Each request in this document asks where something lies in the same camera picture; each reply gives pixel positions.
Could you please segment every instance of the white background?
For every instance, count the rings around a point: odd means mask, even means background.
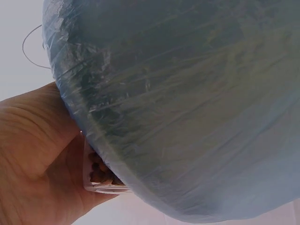
[[[30,64],[22,54],[25,36],[42,21],[42,0],[4,0],[0,2],[0,100],[39,88],[53,81],[50,70]],[[25,46],[36,63],[48,66],[42,48],[41,29],[33,33]],[[96,207],[75,225],[182,225],[144,204],[134,195],[118,197]],[[246,221],[223,225],[300,225],[300,201]]]

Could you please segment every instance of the clear plastic container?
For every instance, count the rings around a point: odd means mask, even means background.
[[[129,194],[128,187],[105,165],[101,157],[85,142],[83,185],[88,191],[104,194]]]

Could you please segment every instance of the skin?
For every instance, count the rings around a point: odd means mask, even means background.
[[[115,197],[84,190],[83,145],[54,83],[0,102],[0,224],[69,225]]]

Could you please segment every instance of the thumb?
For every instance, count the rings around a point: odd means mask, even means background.
[[[54,83],[0,102],[0,127],[0,151],[30,175],[43,174],[79,133]]]

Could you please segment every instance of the plastic wrap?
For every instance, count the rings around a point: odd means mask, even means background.
[[[146,203],[190,223],[300,197],[297,0],[45,0],[61,96]]]

